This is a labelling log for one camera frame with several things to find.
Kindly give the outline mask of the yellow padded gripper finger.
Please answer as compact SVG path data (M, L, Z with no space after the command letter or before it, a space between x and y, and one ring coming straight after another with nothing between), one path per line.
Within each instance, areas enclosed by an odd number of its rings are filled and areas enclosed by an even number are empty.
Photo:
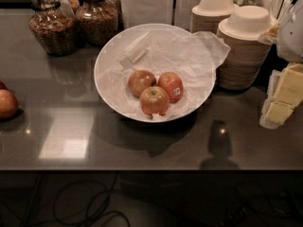
M303 64L290 63L280 72L280 78L266 116L283 125L303 101Z

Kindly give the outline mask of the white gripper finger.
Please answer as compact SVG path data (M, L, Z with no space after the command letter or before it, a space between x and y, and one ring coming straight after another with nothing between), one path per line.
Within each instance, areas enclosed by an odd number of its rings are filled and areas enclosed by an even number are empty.
M266 113L269 110L269 106L271 104L271 101L273 99L274 93L276 91L276 87L278 85L278 81L280 78L280 72L277 70L274 70L269 77L269 83L267 88L267 98L264 100L262 109L261 109L261 116L259 119L259 124L269 130L275 130L279 127L279 125L273 121L271 121L267 116Z

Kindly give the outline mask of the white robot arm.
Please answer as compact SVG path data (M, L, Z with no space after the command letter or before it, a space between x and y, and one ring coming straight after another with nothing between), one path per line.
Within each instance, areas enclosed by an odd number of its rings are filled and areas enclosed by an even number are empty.
M271 130L282 126L303 101L303 0L297 0L282 18L276 50L288 65L269 78L259 124Z

